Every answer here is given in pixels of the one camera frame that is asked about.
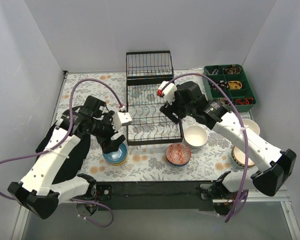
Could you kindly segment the blue ceramic bowl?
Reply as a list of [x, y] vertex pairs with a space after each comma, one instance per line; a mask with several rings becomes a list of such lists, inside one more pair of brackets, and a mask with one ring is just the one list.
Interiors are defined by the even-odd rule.
[[124, 159], [128, 155], [128, 148], [125, 143], [122, 143], [119, 146], [118, 151], [110, 152], [110, 153], [103, 153], [102, 155], [106, 161], [108, 159], [113, 159], [113, 160]]

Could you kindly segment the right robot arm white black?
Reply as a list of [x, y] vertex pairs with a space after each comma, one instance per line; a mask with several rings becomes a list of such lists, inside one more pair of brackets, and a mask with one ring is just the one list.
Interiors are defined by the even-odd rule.
[[222, 101], [207, 101], [197, 83], [188, 81], [174, 85], [163, 81], [157, 95], [166, 99], [160, 111], [176, 124], [190, 116], [241, 151], [245, 151], [244, 134], [247, 135], [247, 154], [257, 171], [247, 171], [244, 190], [258, 190], [273, 197], [291, 175], [297, 156], [293, 150], [283, 151], [262, 139], [249, 127], [242, 127], [235, 113], [229, 111]]

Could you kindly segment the red patterned bowl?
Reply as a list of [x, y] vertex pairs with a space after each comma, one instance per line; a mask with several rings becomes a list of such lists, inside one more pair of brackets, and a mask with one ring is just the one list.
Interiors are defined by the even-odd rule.
[[191, 149], [183, 143], [171, 144], [165, 152], [168, 162], [174, 164], [188, 163], [192, 157]]

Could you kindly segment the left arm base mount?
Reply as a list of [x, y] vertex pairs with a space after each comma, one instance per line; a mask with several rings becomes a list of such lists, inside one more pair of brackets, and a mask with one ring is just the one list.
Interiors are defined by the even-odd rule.
[[[112, 185], [110, 184], [99, 184], [96, 186], [96, 190], [94, 195], [88, 196], [79, 196], [77, 197], [79, 200], [84, 200], [88, 202], [94, 203], [104, 203], [105, 201], [109, 201], [112, 198]], [[98, 206], [97, 204], [92, 203], [84, 203], [84, 202], [77, 202], [76, 203], [76, 210], [78, 214], [84, 215], [87, 217], [92, 216], [98, 210], [103, 210], [104, 207]]]

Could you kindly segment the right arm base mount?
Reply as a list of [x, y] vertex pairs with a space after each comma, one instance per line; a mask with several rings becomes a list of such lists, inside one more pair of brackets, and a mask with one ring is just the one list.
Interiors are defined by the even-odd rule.
[[231, 173], [226, 171], [217, 180], [213, 181], [212, 184], [200, 184], [196, 189], [199, 191], [200, 196], [203, 200], [223, 200], [223, 203], [214, 203], [214, 211], [225, 217], [234, 205], [238, 196], [238, 191], [230, 192], [222, 185], [224, 179]]

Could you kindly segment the black wire dish rack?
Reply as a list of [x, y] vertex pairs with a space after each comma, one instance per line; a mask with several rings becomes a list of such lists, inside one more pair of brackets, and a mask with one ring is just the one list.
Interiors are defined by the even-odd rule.
[[126, 107], [132, 123], [126, 128], [129, 146], [173, 144], [183, 141], [183, 126], [165, 116], [165, 100], [157, 95], [163, 81], [174, 78], [169, 50], [126, 53]]

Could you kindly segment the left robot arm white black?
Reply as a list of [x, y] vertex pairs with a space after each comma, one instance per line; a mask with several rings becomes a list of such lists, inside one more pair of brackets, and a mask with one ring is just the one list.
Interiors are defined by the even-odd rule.
[[63, 112], [42, 141], [40, 155], [29, 172], [8, 186], [8, 192], [23, 207], [47, 219], [57, 206], [74, 197], [94, 199], [97, 181], [78, 173], [94, 136], [104, 154], [119, 150], [125, 136], [113, 136], [132, 122], [123, 106], [108, 110], [107, 104], [88, 96], [81, 106]]

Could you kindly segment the blue patterned bowl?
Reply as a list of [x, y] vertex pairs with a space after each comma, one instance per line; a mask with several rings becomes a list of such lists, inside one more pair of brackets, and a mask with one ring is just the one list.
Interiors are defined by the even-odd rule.
[[185, 166], [185, 165], [188, 164], [188, 162], [183, 163], [183, 164], [176, 164], [176, 163], [173, 163], [173, 162], [170, 162], [170, 161], [169, 161], [169, 163], [170, 163], [172, 166], [175, 166], [175, 167], [183, 167], [183, 166]]

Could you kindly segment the yellow bowl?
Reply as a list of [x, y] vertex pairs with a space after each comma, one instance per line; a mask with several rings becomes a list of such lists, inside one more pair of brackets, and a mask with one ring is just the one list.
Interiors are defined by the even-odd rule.
[[123, 163], [125, 163], [126, 158], [124, 158], [124, 159], [107, 159], [106, 161], [108, 163], [110, 163], [111, 165], [119, 166], [119, 165], [122, 165]]

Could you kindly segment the plain white bowl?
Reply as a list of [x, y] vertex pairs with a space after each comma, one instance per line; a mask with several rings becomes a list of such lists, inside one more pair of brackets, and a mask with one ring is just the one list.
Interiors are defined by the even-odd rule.
[[191, 148], [201, 148], [208, 141], [206, 130], [198, 125], [192, 125], [185, 129], [184, 140]]

